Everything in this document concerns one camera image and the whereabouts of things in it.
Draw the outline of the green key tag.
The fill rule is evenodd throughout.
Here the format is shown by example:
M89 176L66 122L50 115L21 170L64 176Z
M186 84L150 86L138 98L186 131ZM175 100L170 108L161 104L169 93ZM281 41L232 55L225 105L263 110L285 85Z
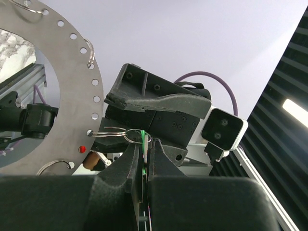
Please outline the green key tag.
M148 146L149 146L149 143L152 141L152 137L145 130L142 130L141 138L142 138L142 152L143 152L143 159L144 159L144 167L142 169L142 172L143 172L143 175L146 175L147 174L147 163L148 163Z

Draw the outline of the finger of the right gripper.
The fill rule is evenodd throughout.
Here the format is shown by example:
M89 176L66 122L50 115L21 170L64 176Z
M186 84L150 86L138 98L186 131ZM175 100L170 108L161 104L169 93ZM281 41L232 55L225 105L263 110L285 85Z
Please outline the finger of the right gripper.
M122 132L130 130L131 128L127 125L118 123L115 120L102 118L99 132ZM142 142L141 133L138 130L129 131L127 138L132 141ZM92 150L100 153L123 153L127 146L130 144L125 137L105 137L96 138Z
M120 110L183 112L204 119L212 102L132 64L124 64L105 103Z

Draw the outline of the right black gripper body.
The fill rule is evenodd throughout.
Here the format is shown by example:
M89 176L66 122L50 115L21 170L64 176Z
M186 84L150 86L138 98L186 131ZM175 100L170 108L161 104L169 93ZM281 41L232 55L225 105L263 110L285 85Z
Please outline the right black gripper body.
M200 118L180 111L134 112L113 106L107 107L105 117L127 128L145 130L152 138L158 138L165 154L176 166L181 166L184 162L188 143L200 122Z

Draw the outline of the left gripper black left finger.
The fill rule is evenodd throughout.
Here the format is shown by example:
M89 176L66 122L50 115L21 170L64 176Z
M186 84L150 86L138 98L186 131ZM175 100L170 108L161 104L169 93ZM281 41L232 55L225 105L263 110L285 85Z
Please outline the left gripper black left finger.
M141 146L97 175L5 176L0 179L3 231L136 231L142 199Z

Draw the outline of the large metal key ring disc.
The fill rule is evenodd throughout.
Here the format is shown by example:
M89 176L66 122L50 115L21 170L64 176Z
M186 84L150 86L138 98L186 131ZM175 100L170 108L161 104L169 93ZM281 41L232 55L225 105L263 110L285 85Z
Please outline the large metal key ring disc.
M31 153L2 167L3 175L35 175L43 167L54 175L71 175L78 167L94 138L88 130L100 127L103 103L103 84L97 66L89 69L90 49L84 38L63 16L34 0L25 10L8 0L0 3L0 27L34 44L48 59L58 79L60 106L58 116L47 137Z

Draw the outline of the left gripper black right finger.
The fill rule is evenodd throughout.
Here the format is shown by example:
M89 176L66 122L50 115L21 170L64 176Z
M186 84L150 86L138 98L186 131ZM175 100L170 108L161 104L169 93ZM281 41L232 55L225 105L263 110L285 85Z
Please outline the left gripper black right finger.
M148 160L148 198L154 231L277 231L266 193L255 180L188 177L154 139Z

